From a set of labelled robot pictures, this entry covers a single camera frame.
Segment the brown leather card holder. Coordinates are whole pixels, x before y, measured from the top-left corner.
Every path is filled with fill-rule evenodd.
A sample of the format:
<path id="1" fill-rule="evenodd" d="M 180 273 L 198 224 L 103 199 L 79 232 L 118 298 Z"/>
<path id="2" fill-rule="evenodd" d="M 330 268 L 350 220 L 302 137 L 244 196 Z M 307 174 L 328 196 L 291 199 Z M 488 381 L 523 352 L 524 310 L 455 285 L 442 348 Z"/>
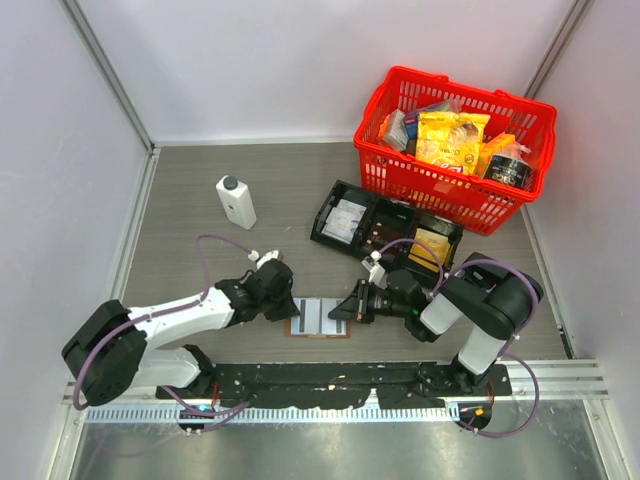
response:
<path id="1" fill-rule="evenodd" d="M 296 338 L 349 338 L 350 324 L 328 316 L 340 302 L 336 298 L 295 298 L 299 313 L 286 321 L 285 335 Z"/>

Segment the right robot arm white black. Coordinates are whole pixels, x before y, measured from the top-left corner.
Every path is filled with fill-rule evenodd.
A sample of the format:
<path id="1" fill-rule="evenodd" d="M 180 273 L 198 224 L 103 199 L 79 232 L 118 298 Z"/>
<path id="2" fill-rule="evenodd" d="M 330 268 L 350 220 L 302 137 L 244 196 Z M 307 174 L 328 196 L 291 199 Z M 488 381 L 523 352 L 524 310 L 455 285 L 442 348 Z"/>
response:
<path id="1" fill-rule="evenodd" d="M 386 275 L 386 286 L 361 279 L 328 313 L 332 320 L 369 324 L 378 316 L 400 318 L 411 335 L 433 343 L 465 318 L 473 328 L 446 366 L 446 385 L 477 393 L 490 369 L 535 315 L 544 291 L 531 276 L 480 253 L 454 268 L 440 286 L 425 292 L 407 269 Z"/>

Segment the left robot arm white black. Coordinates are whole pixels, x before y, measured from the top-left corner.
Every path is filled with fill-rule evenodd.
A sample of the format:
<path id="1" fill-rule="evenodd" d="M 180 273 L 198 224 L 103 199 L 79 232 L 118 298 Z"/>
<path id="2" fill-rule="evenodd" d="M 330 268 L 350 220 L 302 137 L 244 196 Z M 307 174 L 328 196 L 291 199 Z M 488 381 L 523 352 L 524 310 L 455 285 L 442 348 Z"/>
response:
<path id="1" fill-rule="evenodd" d="M 168 344 L 258 316 L 269 321 L 295 316 L 293 283 L 293 271 L 272 257 L 260 260 L 244 280 L 221 280 L 184 299 L 131 309 L 118 300 L 104 302 L 61 352 L 75 378 L 74 407 L 105 405 L 131 388 L 148 386 L 206 396 L 215 374 L 208 357 L 193 345 L 170 350 Z"/>

